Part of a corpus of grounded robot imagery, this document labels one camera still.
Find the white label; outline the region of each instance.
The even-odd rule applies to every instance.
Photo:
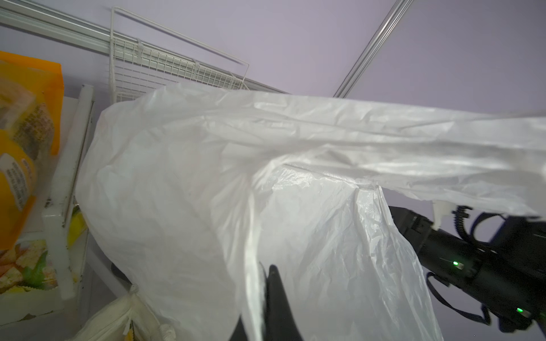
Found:
[[[9,189],[15,198],[15,204],[22,211],[28,200],[28,186],[23,169],[9,154],[0,156],[0,171],[9,184]]]

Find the wire basket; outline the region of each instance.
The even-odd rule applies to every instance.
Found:
[[[248,63],[216,50],[181,33],[159,25],[119,7],[112,8],[110,26],[110,96],[112,103],[133,100],[162,86],[178,83],[180,79],[225,89],[245,89],[245,77],[238,77],[230,72],[163,50],[160,47],[143,43],[114,32],[114,15],[121,12],[135,21],[142,22],[159,31],[189,41],[206,50],[244,64]]]

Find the crumpled plastic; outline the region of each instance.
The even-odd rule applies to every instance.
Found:
[[[441,340],[382,187],[546,213],[546,118],[229,91],[191,82],[100,116],[76,199],[180,340],[261,340],[263,269],[305,340]]]

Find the wire mesh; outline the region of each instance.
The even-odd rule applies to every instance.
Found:
[[[113,37],[110,60],[110,92],[115,102],[136,99],[180,79],[248,90],[240,77],[138,40]]]

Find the orange package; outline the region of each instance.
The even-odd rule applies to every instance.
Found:
[[[0,250],[13,247],[40,169],[59,152],[61,65],[0,52]]]

